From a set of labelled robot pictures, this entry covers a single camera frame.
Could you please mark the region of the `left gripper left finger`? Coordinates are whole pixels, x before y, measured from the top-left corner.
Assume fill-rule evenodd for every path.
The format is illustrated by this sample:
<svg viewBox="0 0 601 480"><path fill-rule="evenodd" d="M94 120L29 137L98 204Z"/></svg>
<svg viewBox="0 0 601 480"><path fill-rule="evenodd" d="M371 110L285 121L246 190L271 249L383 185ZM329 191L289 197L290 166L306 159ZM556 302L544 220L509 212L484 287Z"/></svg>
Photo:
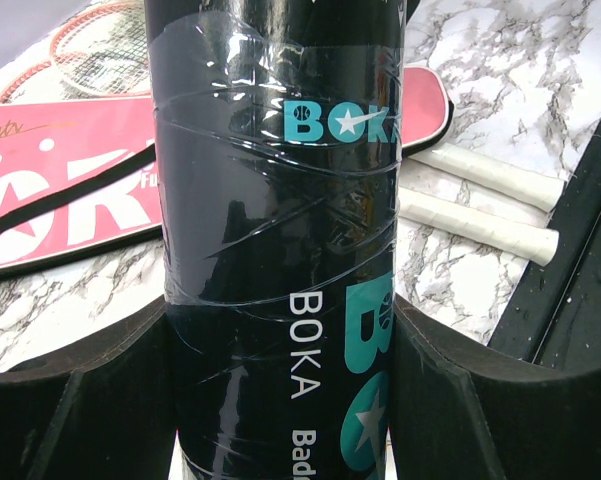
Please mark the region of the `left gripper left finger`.
<svg viewBox="0 0 601 480"><path fill-rule="evenodd" d="M0 373L0 479L165 479L165 303Z"/></svg>

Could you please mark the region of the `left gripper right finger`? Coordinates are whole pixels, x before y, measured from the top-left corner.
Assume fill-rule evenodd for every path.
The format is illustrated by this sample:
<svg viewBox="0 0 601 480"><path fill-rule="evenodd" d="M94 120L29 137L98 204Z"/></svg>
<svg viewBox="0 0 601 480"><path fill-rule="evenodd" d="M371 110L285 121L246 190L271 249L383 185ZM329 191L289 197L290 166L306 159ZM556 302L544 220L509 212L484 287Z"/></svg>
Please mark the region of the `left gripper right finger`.
<svg viewBox="0 0 601 480"><path fill-rule="evenodd" d="M601 367L504 355L395 299L390 433L401 479L601 479Z"/></svg>

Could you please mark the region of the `black shuttlecock tube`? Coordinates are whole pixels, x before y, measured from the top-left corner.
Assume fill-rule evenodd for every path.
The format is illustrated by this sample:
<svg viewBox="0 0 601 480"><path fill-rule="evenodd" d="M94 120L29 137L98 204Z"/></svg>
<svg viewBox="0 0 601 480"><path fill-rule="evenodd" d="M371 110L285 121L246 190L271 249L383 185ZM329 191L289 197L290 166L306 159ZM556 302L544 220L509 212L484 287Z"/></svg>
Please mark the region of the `black shuttlecock tube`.
<svg viewBox="0 0 601 480"><path fill-rule="evenodd" d="M380 479L405 7L145 5L189 479Z"/></svg>

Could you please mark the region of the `pink racket cover bag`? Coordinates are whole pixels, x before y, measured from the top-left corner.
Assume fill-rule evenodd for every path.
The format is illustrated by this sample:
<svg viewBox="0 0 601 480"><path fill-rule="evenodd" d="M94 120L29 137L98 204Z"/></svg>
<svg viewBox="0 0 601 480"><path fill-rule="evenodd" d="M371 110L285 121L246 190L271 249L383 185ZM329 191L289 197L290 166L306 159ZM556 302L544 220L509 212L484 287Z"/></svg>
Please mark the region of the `pink racket cover bag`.
<svg viewBox="0 0 601 480"><path fill-rule="evenodd" d="M0 105L0 280L154 237L152 101Z"/></svg>

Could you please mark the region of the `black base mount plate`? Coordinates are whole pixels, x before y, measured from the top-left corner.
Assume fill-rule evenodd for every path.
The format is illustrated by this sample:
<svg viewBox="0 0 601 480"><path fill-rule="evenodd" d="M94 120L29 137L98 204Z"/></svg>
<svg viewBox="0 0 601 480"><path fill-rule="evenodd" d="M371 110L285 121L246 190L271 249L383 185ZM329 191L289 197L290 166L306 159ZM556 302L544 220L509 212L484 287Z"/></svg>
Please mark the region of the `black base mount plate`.
<svg viewBox="0 0 601 480"><path fill-rule="evenodd" d="M556 370L601 366L601 120L549 226L555 257L526 268L489 346Z"/></svg>

